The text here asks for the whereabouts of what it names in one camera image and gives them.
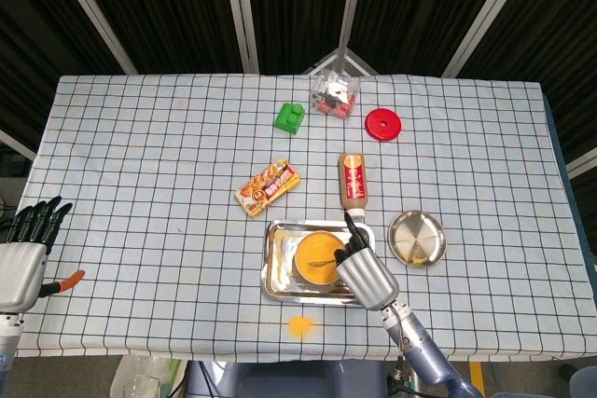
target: mechanical hand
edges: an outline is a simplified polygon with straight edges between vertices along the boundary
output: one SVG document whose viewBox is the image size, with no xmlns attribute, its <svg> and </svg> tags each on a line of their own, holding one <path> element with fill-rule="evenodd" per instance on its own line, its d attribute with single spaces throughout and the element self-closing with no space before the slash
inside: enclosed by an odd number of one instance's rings
<svg viewBox="0 0 597 398">
<path fill-rule="evenodd" d="M 445 384 L 449 398 L 482 398 L 454 370 L 410 308 L 396 302 L 396 278 L 371 250 L 348 213 L 344 220 L 352 235 L 335 257 L 336 271 L 348 289 L 363 308 L 382 312 L 383 327 L 425 384 Z"/>
<path fill-rule="evenodd" d="M 64 281 L 41 284 L 60 224 L 73 207 L 69 203 L 54 211 L 61 199 L 21 210 L 8 228 L 6 242 L 0 244 L 0 394 L 21 338 L 20 314 L 38 297 L 66 291 L 85 275 L 79 270 Z"/>
</svg>

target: metal tray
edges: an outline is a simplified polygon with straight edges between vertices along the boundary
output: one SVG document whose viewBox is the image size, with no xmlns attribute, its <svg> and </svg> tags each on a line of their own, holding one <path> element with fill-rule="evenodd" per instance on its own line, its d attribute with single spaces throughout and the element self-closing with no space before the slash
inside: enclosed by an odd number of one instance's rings
<svg viewBox="0 0 597 398">
<path fill-rule="evenodd" d="M 356 223 L 363 229 L 371 249 L 375 250 L 375 238 L 371 229 Z M 304 280 L 294 263 L 300 240 L 312 232 L 324 230 L 334 234 L 345 243 L 351 234 L 343 221 L 272 221 L 266 230 L 261 270 L 263 290 L 274 300 L 294 303 L 327 305 L 356 304 L 354 295 L 342 281 L 318 286 Z"/>
</svg>

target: sauce bottle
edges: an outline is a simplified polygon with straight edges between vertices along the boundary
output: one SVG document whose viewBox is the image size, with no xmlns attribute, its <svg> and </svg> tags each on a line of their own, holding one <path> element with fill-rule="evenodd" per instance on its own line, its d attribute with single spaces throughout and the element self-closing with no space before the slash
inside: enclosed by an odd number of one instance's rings
<svg viewBox="0 0 597 398">
<path fill-rule="evenodd" d="M 340 200 L 353 219 L 364 221 L 367 205 L 367 177 L 365 156 L 361 153 L 342 153 L 338 160 L 340 170 Z"/>
</svg>

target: transparent container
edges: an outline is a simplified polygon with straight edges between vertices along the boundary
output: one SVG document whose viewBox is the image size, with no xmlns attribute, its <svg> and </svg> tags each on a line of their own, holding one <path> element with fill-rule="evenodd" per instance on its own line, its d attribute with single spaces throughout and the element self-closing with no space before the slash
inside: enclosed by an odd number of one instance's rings
<svg viewBox="0 0 597 398">
<path fill-rule="evenodd" d="M 353 112 L 360 86 L 359 78 L 324 69 L 311 90 L 311 106 L 324 114 L 346 119 Z"/>
<path fill-rule="evenodd" d="M 187 363 L 158 356 L 122 356 L 110 389 L 111 398 L 168 398 L 184 378 Z M 175 397 L 184 396 L 178 388 Z"/>
</svg>

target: orange bowl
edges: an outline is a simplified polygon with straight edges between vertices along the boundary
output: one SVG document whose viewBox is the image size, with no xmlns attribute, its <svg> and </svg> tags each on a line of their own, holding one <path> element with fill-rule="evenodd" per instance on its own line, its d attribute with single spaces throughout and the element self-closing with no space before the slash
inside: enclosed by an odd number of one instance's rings
<svg viewBox="0 0 597 398">
<path fill-rule="evenodd" d="M 298 244 L 295 266 L 300 276 L 313 284 L 330 284 L 338 280 L 334 252 L 342 249 L 344 243 L 329 232 L 313 232 Z M 310 266 L 318 261 L 334 260 L 321 267 Z"/>
</svg>

